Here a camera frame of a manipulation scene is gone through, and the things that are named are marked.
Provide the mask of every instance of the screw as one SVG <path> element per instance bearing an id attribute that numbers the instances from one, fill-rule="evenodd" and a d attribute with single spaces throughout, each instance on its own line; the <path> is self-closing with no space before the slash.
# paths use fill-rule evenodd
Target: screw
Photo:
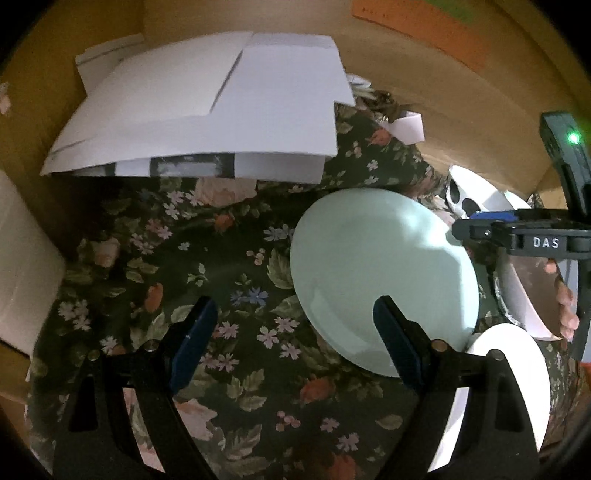
<path id="1" fill-rule="evenodd" d="M 160 342 L 158 340 L 148 340 L 144 343 L 144 350 L 146 350 L 147 352 L 155 352 L 156 350 L 158 350 L 159 345 Z"/>
<path id="2" fill-rule="evenodd" d="M 443 340 L 433 340 L 431 342 L 431 348 L 436 352 L 445 352 L 447 350 L 447 343 Z"/>
<path id="3" fill-rule="evenodd" d="M 505 354 L 496 348 L 493 348 L 489 353 L 491 354 L 491 357 L 499 362 L 505 359 Z"/>
<path id="4" fill-rule="evenodd" d="M 98 350 L 91 350 L 90 352 L 88 352 L 88 355 L 86 355 L 86 357 L 91 362 L 94 362 L 95 360 L 99 359 L 100 352 Z"/>

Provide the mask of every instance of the light blue plate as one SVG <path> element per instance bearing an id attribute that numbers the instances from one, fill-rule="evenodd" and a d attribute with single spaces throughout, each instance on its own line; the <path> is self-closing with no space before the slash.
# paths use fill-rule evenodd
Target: light blue plate
<path id="1" fill-rule="evenodd" d="M 377 374 L 398 376 L 372 318 L 382 295 L 457 350 L 476 325 L 478 284 L 466 251 L 439 217 L 397 193 L 352 189 L 322 198 L 300 219 L 290 261 L 314 328 Z"/>

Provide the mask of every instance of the green led light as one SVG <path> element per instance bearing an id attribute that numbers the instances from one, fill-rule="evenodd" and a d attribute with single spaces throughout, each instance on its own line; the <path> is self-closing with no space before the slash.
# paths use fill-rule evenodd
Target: green led light
<path id="1" fill-rule="evenodd" d="M 569 142 L 571 142 L 573 145 L 578 145 L 580 141 L 581 136 L 578 133 L 572 132 L 569 134 Z"/>

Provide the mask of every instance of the pink flower print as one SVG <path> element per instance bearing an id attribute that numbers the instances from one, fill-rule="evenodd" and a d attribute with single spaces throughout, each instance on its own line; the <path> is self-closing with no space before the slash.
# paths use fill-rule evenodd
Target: pink flower print
<path id="1" fill-rule="evenodd" d="M 184 202 L 184 193 L 175 190 L 173 192 L 168 192 L 166 196 L 170 199 L 173 205 L 178 205 L 179 203 Z"/>
<path id="2" fill-rule="evenodd" d="M 230 322 L 223 322 L 221 325 L 217 326 L 216 331 L 218 336 L 228 340 L 230 338 L 236 338 L 236 335 L 238 335 L 238 327 L 239 325 L 237 323 L 230 325 Z"/>
<path id="3" fill-rule="evenodd" d="M 322 420 L 322 425 L 320 425 L 320 430 L 331 433 L 334 429 L 338 428 L 339 425 L 340 423 L 335 419 L 324 419 Z"/>
<path id="4" fill-rule="evenodd" d="M 337 448 L 339 450 L 343 450 L 344 452 L 348 452 L 351 450 L 352 452 L 356 451 L 357 444 L 359 443 L 359 435 L 356 433 L 351 433 L 348 436 L 343 435 L 339 437 L 339 443 L 337 444 Z"/>
<path id="5" fill-rule="evenodd" d="M 277 330 L 280 333 L 293 333 L 294 328 L 296 328 L 299 325 L 299 322 L 296 322 L 295 320 L 282 319 L 281 317 L 277 317 L 275 319 L 275 323 L 277 324 Z"/>
<path id="6" fill-rule="evenodd" d="M 219 360 L 212 357 L 212 354 L 210 353 L 203 355 L 199 362 L 205 365 L 205 368 L 217 368 L 220 363 Z"/>
<path id="7" fill-rule="evenodd" d="M 162 228 L 159 228 L 156 233 L 162 240 L 167 240 L 168 238 L 172 237 L 172 235 L 173 235 L 173 233 L 170 231 L 170 229 L 167 226 L 163 226 Z"/>
<path id="8" fill-rule="evenodd" d="M 256 339 L 262 342 L 267 348 L 272 348 L 273 343 L 279 343 L 279 339 L 276 337 L 277 330 L 269 330 L 267 327 L 261 327 L 261 335 L 257 335 Z"/>
<path id="9" fill-rule="evenodd" d="M 239 363 L 240 360 L 233 359 L 231 353 L 227 353 L 226 356 L 219 355 L 217 357 L 217 369 L 220 372 L 225 369 L 226 372 L 230 373 L 232 370 L 234 370 L 234 366 Z"/>
<path id="10" fill-rule="evenodd" d="M 293 346 L 290 343 L 286 343 L 285 345 L 281 345 L 281 350 L 283 350 L 283 351 L 279 354 L 279 357 L 281 357 L 281 358 L 291 357 L 292 360 L 297 360 L 300 356 L 300 353 L 301 353 L 301 350 L 299 348 L 296 348 L 295 346 Z"/>

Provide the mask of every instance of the black clamp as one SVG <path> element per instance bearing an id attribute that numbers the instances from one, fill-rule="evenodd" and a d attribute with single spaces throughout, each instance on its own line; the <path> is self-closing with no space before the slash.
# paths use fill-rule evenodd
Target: black clamp
<path id="1" fill-rule="evenodd" d="M 431 341 L 390 297 L 374 305 L 374 324 L 403 383 L 420 402 L 377 480 L 527 480 L 539 469 L 530 417 L 505 355 L 456 352 Z M 450 462 L 429 472 L 456 389 L 470 387 Z"/>
<path id="2" fill-rule="evenodd" d="M 193 377 L 217 324 L 217 307 L 202 297 L 161 342 L 135 353 L 91 351 L 66 404 L 56 436 L 53 474 L 59 480 L 215 480 L 185 428 L 172 396 Z M 142 461 L 125 407 L 134 388 L 144 423 L 166 474 Z"/>

